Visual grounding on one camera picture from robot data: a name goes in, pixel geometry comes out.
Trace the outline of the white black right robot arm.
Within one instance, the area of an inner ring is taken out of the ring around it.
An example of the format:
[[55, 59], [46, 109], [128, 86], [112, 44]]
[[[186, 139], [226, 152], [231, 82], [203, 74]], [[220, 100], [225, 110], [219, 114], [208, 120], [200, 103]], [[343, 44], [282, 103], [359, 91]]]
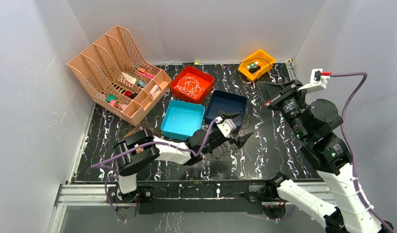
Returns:
[[327, 233], [391, 233], [394, 228], [373, 213], [358, 184], [353, 155], [347, 144], [334, 133], [343, 123], [338, 109], [329, 100], [305, 102], [306, 89], [300, 81], [256, 83], [265, 106], [282, 113], [301, 152], [326, 183], [335, 200], [330, 204], [297, 185], [279, 172], [255, 191], [241, 193], [257, 202], [285, 200], [318, 222]]

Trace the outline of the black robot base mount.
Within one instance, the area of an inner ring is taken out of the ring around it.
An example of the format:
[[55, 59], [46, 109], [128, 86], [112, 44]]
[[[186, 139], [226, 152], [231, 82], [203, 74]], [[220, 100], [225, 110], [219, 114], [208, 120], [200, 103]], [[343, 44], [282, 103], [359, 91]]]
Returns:
[[270, 197], [263, 180], [139, 182], [129, 194], [114, 183], [106, 194], [119, 213], [134, 207], [136, 215], [243, 212], [279, 221], [293, 213], [289, 202]]

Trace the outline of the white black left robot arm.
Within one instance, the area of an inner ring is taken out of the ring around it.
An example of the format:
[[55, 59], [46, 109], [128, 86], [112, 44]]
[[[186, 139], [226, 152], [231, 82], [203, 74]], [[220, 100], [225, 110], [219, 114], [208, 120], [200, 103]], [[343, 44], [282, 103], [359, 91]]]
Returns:
[[137, 173], [153, 161], [192, 166], [225, 143], [237, 149], [242, 148], [252, 133], [240, 135], [234, 122], [238, 115], [238, 112], [219, 111], [207, 130], [196, 130], [185, 142], [176, 143], [158, 138], [149, 129], [122, 139], [113, 147], [118, 168], [119, 199], [134, 202], [138, 198]]

